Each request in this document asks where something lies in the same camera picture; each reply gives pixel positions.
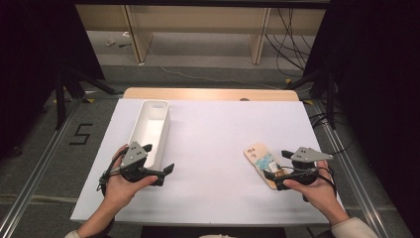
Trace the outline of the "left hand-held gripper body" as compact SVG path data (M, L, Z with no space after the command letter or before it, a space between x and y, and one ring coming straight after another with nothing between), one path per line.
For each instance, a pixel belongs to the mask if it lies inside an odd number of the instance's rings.
M121 176L130 182L137 182L153 173L145 168L148 153L138 142L130 144L120 165Z

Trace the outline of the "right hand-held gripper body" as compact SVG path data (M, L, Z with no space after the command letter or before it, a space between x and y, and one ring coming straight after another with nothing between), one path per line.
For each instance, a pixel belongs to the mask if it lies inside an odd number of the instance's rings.
M292 161L292 172L289 175L281 176L275 182L278 190L287 190L287 186L283 184L286 179L292 179L304 185L313 183L319 176L315 163L333 159L332 155L306 147L300 147L292 153L294 153L290 159Z

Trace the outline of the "white plastic storage box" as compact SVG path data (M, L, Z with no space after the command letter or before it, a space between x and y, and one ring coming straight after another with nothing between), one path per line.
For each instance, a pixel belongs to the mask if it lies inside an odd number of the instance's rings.
M169 125L170 115L167 101L146 100L142 103L128 143L137 142L141 146L152 145L144 164L146 169L158 171L161 168Z

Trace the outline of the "person's left hand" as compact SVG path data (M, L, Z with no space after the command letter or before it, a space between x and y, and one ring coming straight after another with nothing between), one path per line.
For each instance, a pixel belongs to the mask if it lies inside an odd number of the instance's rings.
M101 207L117 213L130 203L138 191L151 185L157 179L156 176L148 176L137 182L130 182L120 175L111 176L107 182L105 197L101 202Z

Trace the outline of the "person's right hand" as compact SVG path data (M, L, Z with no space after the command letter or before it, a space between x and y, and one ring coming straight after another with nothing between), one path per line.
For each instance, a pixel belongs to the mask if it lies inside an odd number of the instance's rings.
M327 172L328 163L319 161L317 167L322 178L317 178L313 183L303 185L298 181L286 179L283 184L302 193L327 218L332 226L349 220L350 216L337 200L334 189L325 181L325 179L331 179L330 174Z

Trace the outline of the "white table mat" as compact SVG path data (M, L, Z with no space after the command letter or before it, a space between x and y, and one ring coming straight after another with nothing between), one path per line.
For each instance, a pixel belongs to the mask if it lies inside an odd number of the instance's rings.
M300 193L268 187L244 150L278 156L318 141L300 101L172 100L163 186L139 191L116 219L147 225L299 226L326 218Z

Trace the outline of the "black tripod stand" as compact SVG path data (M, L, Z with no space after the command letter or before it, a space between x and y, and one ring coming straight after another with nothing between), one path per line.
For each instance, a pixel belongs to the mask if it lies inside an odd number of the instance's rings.
M72 99L83 99L86 95L85 90L81 85L81 81L85 81L90 85L102 90L105 93L111 95L123 94L123 91L116 90L108 85L88 76L86 73L78 71L72 68L64 68L61 70L55 81L55 99L65 100L64 92L67 91ZM66 108L65 103L57 103L57 122L55 128L58 130L64 124L66 119Z
M330 127L335 130L334 122L334 102L335 102L335 77L327 69L316 69L315 71L301 77L295 82L286 85L285 90L294 90L305 83L312 82L310 95L313 98L320 98L323 94L327 95L326 120Z

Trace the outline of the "light wooden table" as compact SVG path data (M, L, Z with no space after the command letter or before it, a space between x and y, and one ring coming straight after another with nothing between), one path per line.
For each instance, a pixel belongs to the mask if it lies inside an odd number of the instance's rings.
M293 90L130 87L124 99L298 101Z

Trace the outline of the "dark curtain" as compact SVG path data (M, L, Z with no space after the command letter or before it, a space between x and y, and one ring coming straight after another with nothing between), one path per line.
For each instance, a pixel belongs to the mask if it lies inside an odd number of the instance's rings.
M308 72L338 97L389 198L420 238L420 0L327 0Z
M104 77L75 5L0 0L0 160L25 137L63 69Z

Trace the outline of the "beige wooden shelf unit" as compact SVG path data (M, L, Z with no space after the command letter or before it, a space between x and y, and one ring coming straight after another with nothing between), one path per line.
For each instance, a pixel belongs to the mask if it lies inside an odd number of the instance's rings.
M152 38L164 33L245 34L252 63L263 52L263 36L283 35L291 27L293 35L315 36L325 11L321 9L82 5L77 13L87 31L127 32L138 63L146 60Z

